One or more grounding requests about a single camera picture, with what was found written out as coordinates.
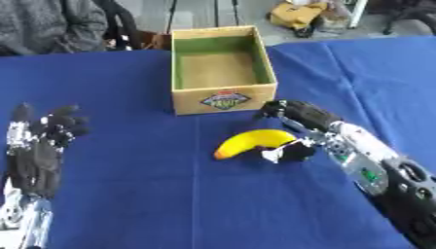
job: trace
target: banana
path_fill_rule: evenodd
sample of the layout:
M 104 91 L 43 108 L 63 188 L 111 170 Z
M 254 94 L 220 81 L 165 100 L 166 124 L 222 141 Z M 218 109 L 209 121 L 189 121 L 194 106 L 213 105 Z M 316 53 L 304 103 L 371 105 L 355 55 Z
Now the banana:
M 240 153 L 254 149 L 256 146 L 277 148 L 284 143 L 295 140 L 295 136 L 279 129 L 255 129 L 235 135 L 221 144 L 213 154 L 217 160 L 225 160 Z

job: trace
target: cardboard box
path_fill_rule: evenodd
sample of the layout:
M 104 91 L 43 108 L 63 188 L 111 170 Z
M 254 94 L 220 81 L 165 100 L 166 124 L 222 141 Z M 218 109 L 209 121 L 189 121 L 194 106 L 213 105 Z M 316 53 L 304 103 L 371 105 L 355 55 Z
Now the cardboard box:
M 255 26 L 172 32 L 177 115 L 259 109 L 277 82 Z

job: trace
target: box label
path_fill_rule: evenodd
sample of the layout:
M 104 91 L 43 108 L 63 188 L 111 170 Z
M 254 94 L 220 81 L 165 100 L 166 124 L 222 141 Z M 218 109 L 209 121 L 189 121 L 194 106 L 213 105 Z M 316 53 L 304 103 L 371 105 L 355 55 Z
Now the box label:
M 201 102 L 201 104 L 226 111 L 248 100 L 250 100 L 250 98 L 245 95 L 234 93 L 229 90 L 223 90 L 206 98 Z

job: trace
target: blue tablecloth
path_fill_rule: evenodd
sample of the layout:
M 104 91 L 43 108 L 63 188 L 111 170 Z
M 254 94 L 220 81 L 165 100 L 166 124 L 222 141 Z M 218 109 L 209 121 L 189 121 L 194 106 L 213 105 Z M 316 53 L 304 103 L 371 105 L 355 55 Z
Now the blue tablecloth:
M 363 125 L 436 171 L 436 39 L 284 44 L 269 54 L 279 98 Z M 214 160 L 230 135 L 278 121 L 175 117 L 169 79 L 167 52 L 0 59 L 0 130 L 21 101 L 36 115 L 78 103 L 91 117 L 92 133 L 66 154 L 49 248 L 412 248 L 323 153 L 280 165 L 252 153 Z

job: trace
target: robotic arm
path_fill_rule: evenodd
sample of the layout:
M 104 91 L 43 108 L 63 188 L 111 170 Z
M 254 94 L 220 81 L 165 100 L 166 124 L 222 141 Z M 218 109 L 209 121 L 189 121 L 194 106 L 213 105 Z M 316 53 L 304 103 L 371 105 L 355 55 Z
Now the robotic arm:
M 65 106 L 32 122 L 31 107 L 14 111 L 7 133 L 7 168 L 0 183 L 0 249 L 45 248 L 53 218 L 50 199 L 60 180 L 62 155 L 77 136 L 88 132 L 85 118 Z
M 265 104 L 257 117 L 279 118 L 303 138 L 272 151 L 267 160 L 305 160 L 316 147 L 354 181 L 361 193 L 417 248 L 436 248 L 436 177 L 393 151 L 364 128 L 302 101 Z

